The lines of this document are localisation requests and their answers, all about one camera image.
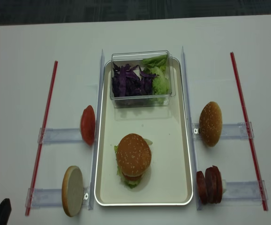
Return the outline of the dark red meat slice front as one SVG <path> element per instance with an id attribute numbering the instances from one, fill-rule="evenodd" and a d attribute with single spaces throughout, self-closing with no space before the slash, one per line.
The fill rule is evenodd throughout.
<path id="1" fill-rule="evenodd" d="M 196 172 L 196 184 L 197 184 L 197 190 L 198 190 L 200 201 L 202 204 L 205 205 L 208 203 L 208 193 L 207 193 L 205 177 L 202 171 Z"/>

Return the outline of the dark red meat slice back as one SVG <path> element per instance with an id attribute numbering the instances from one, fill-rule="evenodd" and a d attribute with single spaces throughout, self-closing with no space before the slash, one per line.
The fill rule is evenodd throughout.
<path id="1" fill-rule="evenodd" d="M 215 175 L 216 175 L 216 181 L 217 181 L 217 195 L 216 195 L 216 201 L 215 203 L 221 203 L 222 195 L 223 195 L 223 186 L 222 186 L 222 177 L 221 173 L 217 166 L 212 166 Z"/>

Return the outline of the dark red meat slice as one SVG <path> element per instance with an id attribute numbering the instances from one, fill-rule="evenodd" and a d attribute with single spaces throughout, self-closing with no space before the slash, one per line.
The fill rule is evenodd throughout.
<path id="1" fill-rule="evenodd" d="M 217 177 L 212 167 L 205 170 L 205 183 L 209 203 L 217 202 Z"/>
<path id="2" fill-rule="evenodd" d="M 216 195 L 216 201 L 215 203 L 221 203 L 222 195 L 223 195 L 223 186 L 222 186 L 222 177 L 221 173 L 217 166 L 212 166 L 215 175 L 216 175 L 216 181 L 217 181 L 217 195 Z"/>
<path id="3" fill-rule="evenodd" d="M 196 184 L 197 184 L 197 190 L 198 190 L 200 201 L 202 204 L 205 205 L 208 203 L 208 193 L 207 193 L 205 177 L 202 171 L 196 172 Z"/>

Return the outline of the stacked burger fillings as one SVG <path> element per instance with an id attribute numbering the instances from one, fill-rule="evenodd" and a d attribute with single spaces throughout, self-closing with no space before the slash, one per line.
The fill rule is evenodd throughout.
<path id="1" fill-rule="evenodd" d="M 153 142 L 149 139 L 144 138 L 144 140 L 147 142 L 147 144 L 150 146 L 153 144 Z M 118 146 L 114 146 L 114 152 L 115 154 L 117 153 L 118 150 Z M 119 166 L 117 166 L 117 175 L 120 176 L 120 180 L 122 183 L 124 183 L 126 186 L 128 186 L 129 188 L 135 188 L 136 186 L 139 185 L 139 183 L 141 182 L 142 176 L 145 174 L 146 172 L 144 172 L 142 175 L 139 176 L 139 178 L 135 178 L 135 180 L 128 180 L 124 174 L 122 173 L 121 169 L 119 168 Z"/>

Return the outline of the tomato slice upright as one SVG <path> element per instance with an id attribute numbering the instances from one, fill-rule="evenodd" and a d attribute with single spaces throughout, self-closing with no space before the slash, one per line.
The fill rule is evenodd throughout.
<path id="1" fill-rule="evenodd" d="M 80 131 L 82 139 L 91 146 L 95 139 L 96 120 L 93 107 L 87 106 L 81 116 Z"/>

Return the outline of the sesame bun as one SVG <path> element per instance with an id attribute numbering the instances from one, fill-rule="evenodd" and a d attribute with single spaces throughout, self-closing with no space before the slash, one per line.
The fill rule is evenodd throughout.
<path id="1" fill-rule="evenodd" d="M 116 162 L 124 175 L 138 177 L 151 164 L 151 150 L 148 143 L 138 134 L 128 134 L 117 146 Z"/>
<path id="2" fill-rule="evenodd" d="M 223 127 L 222 112 L 216 102 L 209 102 L 202 110 L 199 117 L 199 130 L 204 143 L 214 147 L 221 136 Z"/>

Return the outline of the clear holder upper left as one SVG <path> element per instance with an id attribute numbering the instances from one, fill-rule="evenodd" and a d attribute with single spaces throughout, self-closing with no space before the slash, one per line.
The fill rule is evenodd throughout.
<path id="1" fill-rule="evenodd" d="M 38 144 L 83 142 L 78 128 L 40 128 Z"/>

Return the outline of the clear plastic salad box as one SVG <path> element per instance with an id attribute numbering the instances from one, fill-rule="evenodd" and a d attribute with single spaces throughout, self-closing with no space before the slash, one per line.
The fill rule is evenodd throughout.
<path id="1" fill-rule="evenodd" d="M 113 63 L 117 66 L 125 66 L 129 64 L 131 67 L 139 65 L 141 70 L 144 71 L 142 60 L 146 58 L 156 57 L 167 54 L 166 63 L 166 76 L 169 79 L 169 93 L 165 95 L 143 95 L 143 96 L 129 96 L 129 97 L 114 97 L 112 91 L 112 77 Z M 168 105 L 169 100 L 175 95 L 174 85 L 174 70 L 173 70 L 173 57 L 167 50 L 150 51 L 150 52 L 132 52 L 132 53 L 114 53 L 111 59 L 111 79 L 110 79 L 110 99 L 114 107 L 127 108 L 127 107 L 147 107 L 147 106 L 163 106 Z"/>

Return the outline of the bun bottom upright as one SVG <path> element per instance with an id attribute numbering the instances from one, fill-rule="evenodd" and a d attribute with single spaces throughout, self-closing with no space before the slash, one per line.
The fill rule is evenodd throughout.
<path id="1" fill-rule="evenodd" d="M 83 202 L 83 176 L 78 166 L 70 166 L 64 175 L 61 190 L 62 206 L 69 217 L 76 216 Z"/>

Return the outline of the dark red meat slice middle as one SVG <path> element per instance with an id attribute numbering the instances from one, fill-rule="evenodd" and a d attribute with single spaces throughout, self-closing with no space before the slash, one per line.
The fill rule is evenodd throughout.
<path id="1" fill-rule="evenodd" d="M 217 202 L 217 177 L 212 167 L 205 170 L 205 183 L 209 203 Z"/>

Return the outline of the left long clear rail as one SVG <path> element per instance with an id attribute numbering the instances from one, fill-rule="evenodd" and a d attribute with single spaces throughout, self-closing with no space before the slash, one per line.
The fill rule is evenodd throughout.
<path id="1" fill-rule="evenodd" d="M 97 101 L 97 111 L 96 111 L 95 141 L 94 141 L 94 149 L 92 153 L 91 180 L 90 180 L 89 199 L 88 199 L 88 206 L 87 206 L 88 210 L 93 210 L 94 200 L 95 200 L 94 194 L 95 194 L 95 183 L 96 183 L 96 172 L 97 172 L 97 161 L 98 161 L 99 132 L 100 132 L 100 122 L 101 122 L 101 112 L 102 112 L 102 102 L 103 102 L 104 66 L 105 66 L 105 55 L 104 55 L 104 51 L 101 50 L 99 83 L 98 83 L 98 101 Z"/>

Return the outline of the right long clear rail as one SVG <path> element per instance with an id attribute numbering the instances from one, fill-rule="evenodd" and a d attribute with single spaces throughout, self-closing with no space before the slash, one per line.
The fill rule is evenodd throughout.
<path id="1" fill-rule="evenodd" d="M 188 84 L 188 75 L 187 75 L 187 65 L 186 65 L 186 56 L 184 52 L 184 47 L 181 49 L 181 67 L 183 72 L 183 88 L 185 92 L 185 107 L 186 107 L 186 121 L 187 121 L 187 134 L 189 137 L 189 150 L 191 158 L 191 169 L 193 175 L 193 191 L 195 194 L 196 210 L 202 210 L 203 205 L 200 201 L 198 187 L 196 183 L 196 172 L 197 172 L 197 160 L 196 160 L 196 150 L 195 150 L 195 140 L 193 138 L 193 122 L 191 117 L 190 109 L 190 95 L 189 95 L 189 84 Z"/>

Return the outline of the red strip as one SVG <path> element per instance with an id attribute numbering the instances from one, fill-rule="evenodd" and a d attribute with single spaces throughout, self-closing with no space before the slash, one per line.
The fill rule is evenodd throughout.
<path id="1" fill-rule="evenodd" d="M 51 77 L 49 93 L 48 93 L 47 102 L 46 102 L 46 106 L 45 106 L 43 123 L 42 123 L 41 129 L 40 129 L 40 132 L 39 132 L 39 143 L 38 143 L 38 149 L 37 149 L 37 154 L 36 154 L 36 159 L 35 159 L 35 164 L 34 164 L 34 169 L 33 169 L 30 190 L 28 191 L 28 194 L 27 194 L 27 206 L 26 206 L 26 211 L 25 211 L 26 217 L 28 217 L 30 214 L 33 191 L 35 188 L 39 160 L 40 160 L 41 150 L 42 150 L 42 140 L 43 140 L 43 136 L 44 136 L 44 132 L 46 129 L 47 120 L 48 120 L 49 108 L 50 108 L 50 103 L 51 103 L 52 94 L 53 94 L 53 87 L 54 87 L 55 77 L 56 77 L 56 73 L 57 73 L 57 67 L 58 67 L 58 61 L 55 61 L 54 66 L 53 66 L 53 73 L 52 73 L 52 77 Z"/>
<path id="2" fill-rule="evenodd" d="M 256 172 L 256 178 L 257 178 L 258 185 L 259 185 L 260 195 L 261 195 L 261 199 L 262 199 L 262 206 L 263 206 L 264 211 L 268 211 L 268 203 L 267 203 L 267 199 L 266 199 L 265 188 L 264 188 L 262 176 L 260 173 L 256 150 L 255 150 L 255 145 L 254 145 L 254 141 L 253 141 L 253 137 L 252 137 L 253 129 L 251 128 L 250 121 L 248 119 L 248 113 L 247 113 L 247 109 L 245 106 L 245 100 L 244 100 L 244 96 L 243 96 L 243 92 L 242 92 L 242 88 L 241 88 L 241 82 L 240 82 L 240 78 L 239 78 L 239 73 L 238 73 L 238 69 L 237 69 L 237 64 L 236 64 L 236 60 L 235 60 L 235 56 L 234 56 L 233 52 L 230 52 L 230 57 L 231 57 L 233 72 L 234 72 L 234 76 L 235 76 L 235 80 L 236 80 L 236 84 L 237 84 L 237 89 L 238 89 L 238 93 L 239 93 L 239 98 L 240 98 L 240 102 L 241 102 L 243 117 L 244 117 L 245 124 L 246 124 L 246 130 L 249 135 L 249 144 L 250 144 L 252 159 L 253 159 L 254 168 L 255 168 L 255 172 Z"/>

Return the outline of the clear holder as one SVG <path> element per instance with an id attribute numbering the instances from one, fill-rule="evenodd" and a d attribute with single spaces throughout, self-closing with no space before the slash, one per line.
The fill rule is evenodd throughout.
<path id="1" fill-rule="evenodd" d="M 199 123 L 192 124 L 192 136 L 194 140 L 202 139 Z M 253 139 L 254 133 L 251 122 L 237 124 L 223 124 L 220 139 Z"/>
<path id="2" fill-rule="evenodd" d="M 264 181 L 226 182 L 223 180 L 223 201 L 268 200 Z"/>
<path id="3" fill-rule="evenodd" d="M 82 207 L 93 209 L 93 199 L 90 196 L 90 188 L 83 188 Z M 35 209 L 41 207 L 62 207 L 61 189 L 29 188 L 25 207 Z"/>
<path id="4" fill-rule="evenodd" d="M 78 128 L 40 128 L 38 144 L 83 142 Z"/>

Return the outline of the long clear rail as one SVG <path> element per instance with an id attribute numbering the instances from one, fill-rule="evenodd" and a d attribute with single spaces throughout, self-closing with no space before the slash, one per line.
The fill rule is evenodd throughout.
<path id="1" fill-rule="evenodd" d="M 195 194 L 196 210 L 202 210 L 203 205 L 200 201 L 198 187 L 196 183 L 196 172 L 197 172 L 197 160 L 196 160 L 196 150 L 195 150 L 195 140 L 193 138 L 193 122 L 191 117 L 190 109 L 190 95 L 189 95 L 189 84 L 188 84 L 188 75 L 187 75 L 187 65 L 186 65 L 186 56 L 184 52 L 184 47 L 181 49 L 181 67 L 183 72 L 183 88 L 185 92 L 185 107 L 186 107 L 186 121 L 187 121 L 187 134 L 189 137 L 189 150 L 191 158 L 191 169 L 193 175 L 193 191 Z"/>
<path id="2" fill-rule="evenodd" d="M 104 51 L 101 50 L 99 83 L 98 83 L 98 101 L 97 101 L 97 111 L 96 111 L 95 141 L 94 141 L 94 149 L 92 153 L 91 180 L 90 180 L 89 199 L 88 199 L 88 206 L 87 206 L 88 210 L 93 210 L 94 200 L 95 200 L 94 194 L 95 194 L 95 183 L 96 183 L 96 172 L 97 172 L 97 161 L 98 161 L 99 132 L 100 132 L 100 122 L 101 122 L 101 112 L 102 112 L 102 102 L 103 102 L 104 66 L 105 66 L 105 55 L 104 55 Z"/>

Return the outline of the shredded purple cabbage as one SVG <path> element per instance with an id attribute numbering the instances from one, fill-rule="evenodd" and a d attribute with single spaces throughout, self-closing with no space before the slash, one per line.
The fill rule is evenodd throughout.
<path id="1" fill-rule="evenodd" d="M 152 95 L 152 81 L 157 74 L 146 73 L 139 65 L 117 66 L 113 63 L 112 91 L 114 97 Z"/>

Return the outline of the cream metal tray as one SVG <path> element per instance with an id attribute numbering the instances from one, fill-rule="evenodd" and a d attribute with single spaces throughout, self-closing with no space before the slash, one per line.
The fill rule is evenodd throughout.
<path id="1" fill-rule="evenodd" d="M 165 106 L 115 108 L 110 99 L 111 63 L 103 71 L 97 116 L 95 198 L 102 206 L 186 205 L 193 197 L 189 140 L 180 63 L 173 59 L 175 95 Z M 114 147 L 130 134 L 152 142 L 151 165 L 140 184 L 129 188 L 117 174 Z"/>

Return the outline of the right red strip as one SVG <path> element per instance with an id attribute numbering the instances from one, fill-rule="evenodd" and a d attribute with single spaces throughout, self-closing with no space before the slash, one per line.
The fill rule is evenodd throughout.
<path id="1" fill-rule="evenodd" d="M 255 168 L 255 172 L 256 172 L 256 178 L 257 178 L 258 185 L 259 185 L 260 195 L 261 195 L 261 199 L 262 199 L 262 206 L 263 206 L 264 211 L 268 211 L 268 203 L 267 203 L 267 199 L 266 199 L 265 188 L 264 188 L 262 176 L 260 173 L 256 150 L 255 150 L 255 145 L 254 145 L 254 141 L 253 141 L 253 137 L 252 137 L 253 129 L 251 128 L 250 121 L 248 119 L 248 113 L 247 113 L 247 109 L 245 106 L 245 100 L 244 100 L 244 96 L 243 96 L 243 92 L 242 92 L 242 88 L 241 88 L 241 82 L 240 82 L 240 78 L 239 78 L 239 73 L 238 73 L 238 69 L 237 69 L 237 64 L 236 64 L 236 60 L 235 60 L 235 56 L 234 56 L 233 52 L 230 52 L 230 57 L 231 57 L 233 72 L 234 72 L 234 76 L 235 76 L 235 80 L 236 80 L 236 84 L 237 84 L 237 89 L 238 89 L 238 93 L 239 93 L 239 98 L 240 98 L 240 102 L 241 102 L 243 117 L 244 117 L 245 124 L 246 124 L 246 130 L 249 135 L 249 144 L 250 144 L 252 159 L 253 159 L 254 168 Z"/>

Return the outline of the clear holder lower right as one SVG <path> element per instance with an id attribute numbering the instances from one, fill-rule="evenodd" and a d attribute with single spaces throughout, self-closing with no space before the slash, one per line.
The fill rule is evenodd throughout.
<path id="1" fill-rule="evenodd" d="M 226 182 L 223 180 L 223 201 L 268 200 L 264 181 Z"/>

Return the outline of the clear holder lower left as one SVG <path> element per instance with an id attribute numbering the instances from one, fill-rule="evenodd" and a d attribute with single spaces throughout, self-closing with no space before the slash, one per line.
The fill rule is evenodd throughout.
<path id="1" fill-rule="evenodd" d="M 93 209 L 93 199 L 90 196 L 90 188 L 83 188 L 82 207 Z M 25 207 L 35 209 L 41 207 L 62 207 L 61 189 L 29 188 Z"/>

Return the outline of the black object corner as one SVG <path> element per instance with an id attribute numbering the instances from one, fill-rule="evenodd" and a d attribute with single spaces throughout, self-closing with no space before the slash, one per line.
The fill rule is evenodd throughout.
<path id="1" fill-rule="evenodd" d="M 9 198 L 5 198 L 0 203 L 0 225 L 7 225 L 12 211 L 11 202 Z"/>

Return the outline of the clear holder upper right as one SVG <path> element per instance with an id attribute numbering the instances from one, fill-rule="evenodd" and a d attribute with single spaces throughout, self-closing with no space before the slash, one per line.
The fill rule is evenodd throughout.
<path id="1" fill-rule="evenodd" d="M 202 139 L 199 123 L 192 124 L 192 136 L 194 140 Z M 251 122 L 237 124 L 223 124 L 220 139 L 253 139 L 254 133 Z"/>

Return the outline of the green lettuce in box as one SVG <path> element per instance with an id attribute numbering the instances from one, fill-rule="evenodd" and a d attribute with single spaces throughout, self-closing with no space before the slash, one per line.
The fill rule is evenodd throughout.
<path id="1" fill-rule="evenodd" d="M 142 60 L 144 71 L 140 71 L 140 93 L 142 95 L 165 95 L 169 93 L 169 79 L 166 76 L 168 55 Z"/>

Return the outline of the left red strip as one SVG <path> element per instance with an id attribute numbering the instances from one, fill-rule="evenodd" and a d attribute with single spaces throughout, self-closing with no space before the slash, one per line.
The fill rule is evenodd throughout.
<path id="1" fill-rule="evenodd" d="M 49 108 L 50 108 L 50 103 L 51 103 L 52 94 L 53 94 L 53 87 L 54 87 L 55 77 L 56 77 L 56 73 L 57 73 L 57 67 L 58 67 L 58 61 L 55 61 L 54 66 L 53 66 L 53 73 L 52 73 L 52 77 L 51 77 L 49 93 L 48 93 L 47 102 L 46 102 L 46 106 L 45 106 L 43 123 L 42 123 L 41 129 L 40 129 L 40 132 L 39 132 L 39 143 L 38 143 L 38 149 L 37 149 L 37 154 L 36 154 L 36 159 L 35 159 L 35 164 L 34 164 L 34 169 L 33 169 L 30 190 L 28 191 L 28 194 L 27 194 L 27 206 L 26 206 L 26 211 L 25 211 L 26 217 L 28 217 L 30 214 L 33 191 L 35 188 L 39 160 L 40 160 L 41 150 L 42 150 L 42 140 L 43 140 L 43 136 L 44 136 L 44 132 L 46 129 L 47 120 L 48 120 Z"/>

